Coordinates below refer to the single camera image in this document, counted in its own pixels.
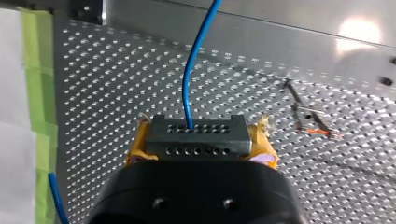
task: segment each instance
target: stainless steel surface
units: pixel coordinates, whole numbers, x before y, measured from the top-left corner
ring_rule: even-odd
[[[187,48],[205,15],[199,8],[166,2],[113,0],[109,4],[109,24],[187,44]],[[396,66],[389,62],[396,55],[393,48],[220,13],[202,52],[208,59],[220,57],[252,70],[265,66],[280,76],[396,98],[396,88],[379,83],[381,76],[396,77]]]
[[[222,20],[224,26],[226,21],[234,21],[233,17]],[[240,24],[235,26],[245,29]],[[281,28],[272,27],[269,33]],[[221,30],[219,24],[211,32],[216,29]],[[291,30],[283,32],[294,39],[309,36]],[[71,223],[83,223],[108,176],[123,165],[134,141],[139,113],[183,118],[180,83],[188,47],[137,32],[59,18],[55,18],[54,33],[59,122],[57,174]],[[231,39],[224,42],[233,40],[232,33],[224,35]],[[244,40],[254,37],[245,35]],[[280,42],[263,41],[265,48],[273,51],[252,51],[251,54],[260,53],[259,60],[210,49],[208,43],[216,46],[211,43],[213,38],[206,40],[205,54],[199,55],[192,73],[193,116],[227,119],[231,114],[243,114],[248,122],[256,122],[262,114],[271,114],[276,126],[271,141],[279,153],[279,170],[296,188],[311,223],[395,223],[395,101],[341,88],[334,75],[312,72],[315,75],[310,76],[309,65],[317,66],[321,59],[310,63],[306,60],[306,68],[285,63],[282,55],[288,58],[288,54],[305,54],[292,52],[296,45],[286,40],[293,38],[281,41],[291,50],[284,52],[275,50],[285,50]],[[333,38],[321,38],[335,44]],[[315,38],[308,39],[313,44]],[[268,40],[276,41],[275,36]],[[248,47],[244,42],[233,45],[238,49]],[[372,47],[370,52],[377,53],[375,57],[379,59],[388,50]],[[358,60],[349,56],[350,61],[344,64],[352,62],[363,67],[370,58],[359,58],[359,53],[354,54]],[[231,63],[231,58],[240,62]],[[335,61],[328,63],[331,67]],[[373,67],[382,68],[380,65],[382,61],[376,61]],[[356,72],[353,67],[348,68],[350,73]],[[295,88],[305,102],[320,106],[330,115],[332,126],[345,135],[344,140],[334,142],[326,136],[295,131],[290,108],[294,100],[282,88],[287,73],[294,76]]]
[[[169,0],[209,8],[212,0]],[[224,0],[221,11],[396,47],[396,2],[387,0]]]

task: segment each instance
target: metal wall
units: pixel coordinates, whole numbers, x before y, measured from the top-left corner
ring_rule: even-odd
[[[205,16],[205,10],[198,7],[159,1],[114,0],[107,7],[110,25],[180,44],[193,42]],[[204,48],[215,49],[206,51],[207,57],[229,55],[227,63],[256,70],[271,66],[274,73],[284,76],[396,96],[395,88],[379,83],[381,77],[396,76],[396,65],[390,63],[396,50],[391,47],[219,13]]]
[[[170,2],[208,8],[212,0]],[[394,8],[387,0],[224,0],[221,11],[394,47]]]

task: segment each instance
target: perforated metal sheet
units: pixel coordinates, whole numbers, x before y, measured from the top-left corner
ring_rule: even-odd
[[[99,189],[123,165],[139,113],[183,119],[180,85],[189,46],[55,19],[58,176],[71,223],[83,223]],[[256,122],[271,114],[279,170],[312,223],[395,223],[395,102],[296,80],[305,101],[325,111],[345,139],[297,133],[282,71],[294,79],[299,71],[265,59],[231,58],[202,50],[191,81],[194,117],[244,114]],[[261,63],[262,69],[238,61]]]

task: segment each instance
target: blue cable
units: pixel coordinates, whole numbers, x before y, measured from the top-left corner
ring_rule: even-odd
[[[194,67],[194,61],[198,55],[199,48],[204,42],[206,33],[209,30],[210,24],[215,18],[220,5],[221,5],[221,0],[214,0],[212,6],[210,6],[210,9],[207,11],[204,21],[202,22],[201,27],[199,28],[198,35],[197,37],[195,37],[195,41],[194,44],[192,45],[192,49],[189,55],[189,59],[187,60],[186,63],[186,68],[184,70],[182,98],[183,98],[184,114],[186,116],[187,126],[189,127],[189,129],[192,129],[194,126],[191,109],[190,109],[190,100],[189,100],[189,92],[190,92],[189,83],[190,83],[191,70]]]
[[[54,173],[49,173],[49,186],[52,193],[53,202],[55,203],[56,212],[61,220],[62,224],[69,224],[66,212],[64,211],[64,205],[62,204],[61,194],[58,189],[58,181]]]

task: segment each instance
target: screw hole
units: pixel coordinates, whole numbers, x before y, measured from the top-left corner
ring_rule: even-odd
[[[168,154],[168,155],[173,153],[173,150],[170,147],[167,147],[165,151],[166,151],[166,154]]]
[[[168,207],[168,202],[165,199],[158,198],[154,200],[152,207],[154,209],[166,209]]]
[[[223,207],[229,211],[239,210],[239,204],[236,203],[233,199],[224,200]]]
[[[182,151],[182,149],[181,149],[180,147],[178,147],[178,148],[176,149],[176,154],[177,154],[177,155],[180,155],[180,154],[181,154],[181,151]]]
[[[186,153],[186,155],[190,155],[191,154],[191,152],[192,152],[192,150],[190,149],[190,148],[185,148],[184,149],[184,152]]]
[[[194,149],[195,155],[199,155],[199,154],[201,154],[201,152],[202,152],[202,150],[201,150],[200,148],[198,148],[198,147],[196,147],[196,148]]]
[[[227,155],[228,153],[230,153],[230,149],[224,148],[223,149],[223,155]]]
[[[390,78],[388,78],[388,77],[381,77],[381,78],[379,79],[379,82],[380,82],[381,84],[386,85],[386,86],[391,86],[391,85],[393,85],[393,80],[390,79]]]

